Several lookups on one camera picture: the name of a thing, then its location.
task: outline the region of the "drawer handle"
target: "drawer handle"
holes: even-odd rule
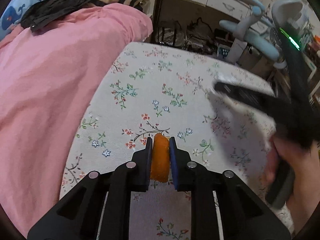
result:
[[[231,6],[230,4],[226,4],[223,2],[223,5],[225,6],[225,8],[228,10],[228,11],[234,11],[236,8],[234,8],[233,6]]]

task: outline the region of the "fingers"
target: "fingers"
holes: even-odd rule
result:
[[[293,168],[296,174],[306,173],[311,167],[319,166],[316,143],[310,149],[303,149],[297,143],[273,137],[274,146],[281,158]]]
[[[264,170],[264,177],[263,182],[265,185],[269,185],[273,183],[276,177],[276,171],[279,165],[279,157],[278,153],[276,151],[276,148],[273,144],[273,141],[270,141],[271,143],[271,150],[267,154],[267,165]]]

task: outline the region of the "metal pin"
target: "metal pin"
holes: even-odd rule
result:
[[[197,166],[197,164],[196,164],[195,162],[188,162],[188,163],[187,163],[187,166],[188,166],[189,168],[195,168],[195,167]]]
[[[231,89],[227,85],[224,85],[223,87],[224,87],[225,90],[227,90],[228,93],[231,92]]]
[[[90,173],[89,173],[89,178],[90,179],[95,179],[96,177],[98,177],[99,176],[99,174],[96,172],[96,171],[91,171]]]
[[[128,162],[128,163],[126,164],[127,168],[129,168],[129,169],[134,168],[136,165],[137,165],[137,164],[136,164],[135,162]]]
[[[248,98],[248,95],[247,95],[243,90],[240,90],[240,91],[239,91],[239,94],[240,94],[243,98]]]
[[[227,178],[232,178],[235,174],[232,171],[225,171],[224,176]]]
[[[258,100],[255,98],[255,96],[251,96],[251,97],[252,97],[252,100],[258,105],[259,102],[258,102]]]

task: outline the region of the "human hand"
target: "human hand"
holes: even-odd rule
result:
[[[270,185],[276,177],[279,156],[287,161],[295,173],[293,193],[286,202],[295,232],[298,233],[313,214],[320,201],[320,162],[316,142],[310,149],[273,136],[267,155],[264,181]]]

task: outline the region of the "blue gripper pad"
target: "blue gripper pad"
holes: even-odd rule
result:
[[[175,190],[190,191],[193,185],[193,175],[187,169],[187,163],[191,161],[188,152],[177,148],[176,140],[171,137],[169,140],[170,165],[172,180]]]

